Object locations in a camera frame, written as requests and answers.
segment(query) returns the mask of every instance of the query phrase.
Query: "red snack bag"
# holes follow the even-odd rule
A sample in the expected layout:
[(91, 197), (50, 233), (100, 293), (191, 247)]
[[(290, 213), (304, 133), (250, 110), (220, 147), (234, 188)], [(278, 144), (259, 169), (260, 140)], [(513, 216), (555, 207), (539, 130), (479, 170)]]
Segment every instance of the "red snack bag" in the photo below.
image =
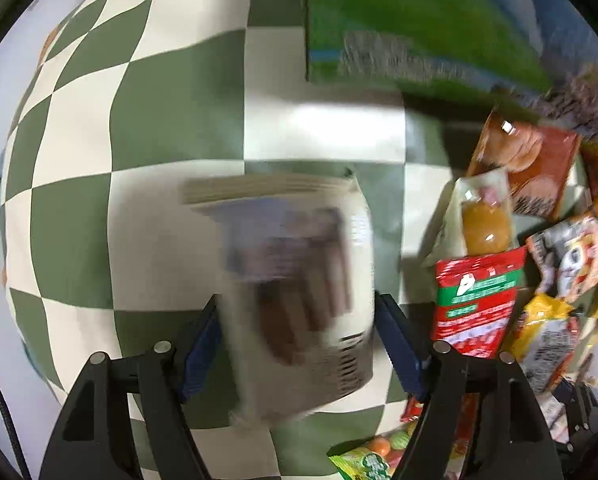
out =
[(410, 396), (406, 403), (406, 409), (403, 410), (403, 415), (401, 415), (401, 421), (405, 423), (414, 422), (421, 416), (422, 412), (423, 404), (418, 402), (413, 396)]
[(494, 357), (508, 326), (525, 248), (436, 264), (439, 285), (433, 340), (460, 353)]

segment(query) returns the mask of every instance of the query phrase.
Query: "candy bag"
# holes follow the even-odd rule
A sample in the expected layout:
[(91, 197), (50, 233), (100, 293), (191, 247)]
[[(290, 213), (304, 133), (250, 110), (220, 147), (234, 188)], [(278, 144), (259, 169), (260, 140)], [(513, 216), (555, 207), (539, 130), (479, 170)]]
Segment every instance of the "candy bag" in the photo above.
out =
[(573, 303), (598, 283), (598, 196), (594, 207), (525, 241), (541, 272), (537, 293)]
[(330, 456), (346, 480), (381, 480), (390, 478), (399, 465), (416, 424), (375, 436), (362, 446), (341, 455)]
[(458, 178), (425, 265), (517, 247), (505, 170)]
[(468, 175), (505, 168), (514, 212), (556, 220), (579, 143), (574, 132), (510, 123), (493, 111), (481, 131)]
[(578, 343), (572, 307), (565, 301), (537, 294), (528, 303), (505, 348), (514, 355), (530, 387), (539, 394), (560, 376)]
[(439, 285), (432, 339), (462, 354), (493, 357), (516, 299), (525, 248), (436, 264)]

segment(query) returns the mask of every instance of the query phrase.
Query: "green and white checkered wall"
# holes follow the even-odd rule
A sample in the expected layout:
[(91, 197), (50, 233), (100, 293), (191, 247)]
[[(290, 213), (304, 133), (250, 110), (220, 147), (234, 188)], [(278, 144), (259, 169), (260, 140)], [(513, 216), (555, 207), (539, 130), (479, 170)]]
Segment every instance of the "green and white checkered wall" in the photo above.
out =
[[(429, 312), (418, 261), (480, 123), (414, 111), (397, 92), (308, 84), (301, 23), (300, 0), (86, 0), (62, 23), (8, 137), (0, 214), (8, 301), (60, 400), (90, 354), (141, 353), (214, 292), (216, 247), (178, 200), (196, 176), (352, 168), (377, 288)], [(583, 184), (577, 166), (564, 211)], [(370, 383), (301, 420), (243, 433), (229, 426), (236, 400), (223, 350), (185, 407), (212, 476), (308, 480), (336, 477), (331, 447), (396, 427), (405, 394), (377, 339)], [(140, 400), (130, 408), (157, 478)]]

